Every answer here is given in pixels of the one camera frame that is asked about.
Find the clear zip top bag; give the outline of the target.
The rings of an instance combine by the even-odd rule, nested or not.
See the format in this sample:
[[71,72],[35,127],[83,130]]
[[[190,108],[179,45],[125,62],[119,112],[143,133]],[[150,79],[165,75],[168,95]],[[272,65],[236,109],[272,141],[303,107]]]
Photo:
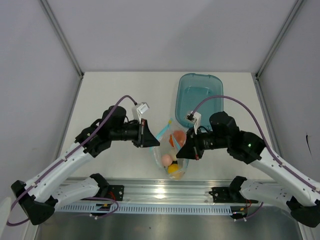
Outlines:
[[188,168],[188,159],[177,158],[178,152],[186,143],[186,138],[186,131],[170,118],[156,136],[160,145],[150,149],[156,164],[170,179],[180,180]]

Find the orange tomato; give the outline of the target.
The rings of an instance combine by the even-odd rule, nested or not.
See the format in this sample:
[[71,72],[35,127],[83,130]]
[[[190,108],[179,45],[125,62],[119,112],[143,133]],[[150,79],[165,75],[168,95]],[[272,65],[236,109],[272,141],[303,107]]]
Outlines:
[[185,144],[186,141],[186,133],[183,130],[175,130],[173,134],[169,137],[169,143],[174,148],[174,139],[177,141],[180,147],[182,147]]

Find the yellow lemon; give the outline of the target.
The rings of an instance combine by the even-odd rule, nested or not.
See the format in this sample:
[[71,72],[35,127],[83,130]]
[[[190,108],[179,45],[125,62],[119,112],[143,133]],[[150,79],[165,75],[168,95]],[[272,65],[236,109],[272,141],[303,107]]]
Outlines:
[[173,179],[180,179],[181,178],[181,170],[179,168],[179,165],[176,163],[171,164],[167,168],[168,175]]

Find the white egg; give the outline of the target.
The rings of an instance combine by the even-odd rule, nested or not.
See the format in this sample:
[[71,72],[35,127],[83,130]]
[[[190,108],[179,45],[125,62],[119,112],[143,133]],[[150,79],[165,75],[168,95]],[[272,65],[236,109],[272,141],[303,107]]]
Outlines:
[[172,157],[172,158],[176,158],[176,155],[177,155],[177,151],[175,149],[171,149],[169,151],[169,155]]

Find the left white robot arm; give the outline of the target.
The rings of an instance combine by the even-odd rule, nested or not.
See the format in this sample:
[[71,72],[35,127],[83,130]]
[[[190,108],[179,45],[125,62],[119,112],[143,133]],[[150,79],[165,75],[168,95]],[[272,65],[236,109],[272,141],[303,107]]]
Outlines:
[[99,173],[91,174],[78,183],[64,187],[61,184],[78,168],[109,149],[114,141],[130,141],[137,148],[158,147],[160,142],[149,130],[148,121],[142,117],[148,109],[147,103],[137,103],[132,108],[133,119],[125,121],[126,109],[110,106],[101,118],[81,131],[64,154],[41,173],[26,182],[15,181],[11,190],[27,220],[37,226],[68,204],[109,197],[110,185]]

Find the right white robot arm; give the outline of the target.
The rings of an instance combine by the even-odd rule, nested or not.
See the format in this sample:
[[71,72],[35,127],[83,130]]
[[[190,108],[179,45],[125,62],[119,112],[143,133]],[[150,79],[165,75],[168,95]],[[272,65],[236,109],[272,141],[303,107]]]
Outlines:
[[299,223],[315,228],[320,224],[320,184],[307,177],[272,150],[258,135],[240,130],[226,112],[210,116],[212,130],[201,132],[201,114],[189,113],[193,127],[176,154],[178,159],[199,160],[206,150],[226,149],[234,159],[267,174],[277,186],[264,185],[245,177],[235,177],[228,187],[234,202],[255,200],[274,205],[290,213]]

